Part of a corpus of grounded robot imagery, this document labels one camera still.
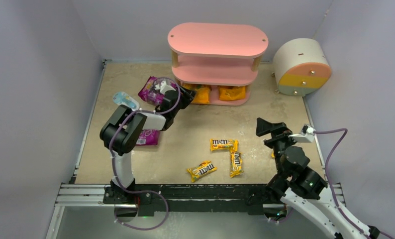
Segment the large orange gummy candy bag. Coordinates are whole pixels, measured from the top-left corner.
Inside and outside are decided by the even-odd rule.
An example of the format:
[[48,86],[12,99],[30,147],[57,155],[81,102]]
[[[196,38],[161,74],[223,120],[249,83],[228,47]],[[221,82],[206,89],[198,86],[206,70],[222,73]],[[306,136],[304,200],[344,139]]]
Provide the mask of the large orange gummy candy bag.
[[210,103],[210,92],[211,92],[210,85],[183,83],[182,86],[185,89],[193,90],[196,92],[196,95],[192,101],[192,104],[209,104]]

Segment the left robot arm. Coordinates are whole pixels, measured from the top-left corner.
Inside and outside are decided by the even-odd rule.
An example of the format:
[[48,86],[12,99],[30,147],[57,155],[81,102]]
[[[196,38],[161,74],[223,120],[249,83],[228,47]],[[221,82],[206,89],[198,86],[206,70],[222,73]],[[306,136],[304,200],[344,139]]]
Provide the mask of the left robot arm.
[[166,131],[179,110],[188,107],[194,90],[178,86],[166,90],[162,102],[153,111],[133,110],[120,105],[102,127],[99,137],[109,150],[113,177],[105,188],[104,204],[133,203],[140,193],[135,189],[131,153],[144,130]]

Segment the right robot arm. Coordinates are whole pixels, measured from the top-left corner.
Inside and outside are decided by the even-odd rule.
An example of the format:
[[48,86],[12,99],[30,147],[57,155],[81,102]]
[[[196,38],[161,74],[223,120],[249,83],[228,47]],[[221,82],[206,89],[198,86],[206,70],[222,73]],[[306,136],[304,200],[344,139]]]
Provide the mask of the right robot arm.
[[271,135],[264,145],[271,148],[277,172],[267,184],[270,198],[298,211],[329,239],[377,239],[380,230],[357,219],[340,202],[330,183],[309,167],[310,159],[296,143],[309,143],[319,132],[309,124],[294,134],[284,122],[256,119],[256,135]]

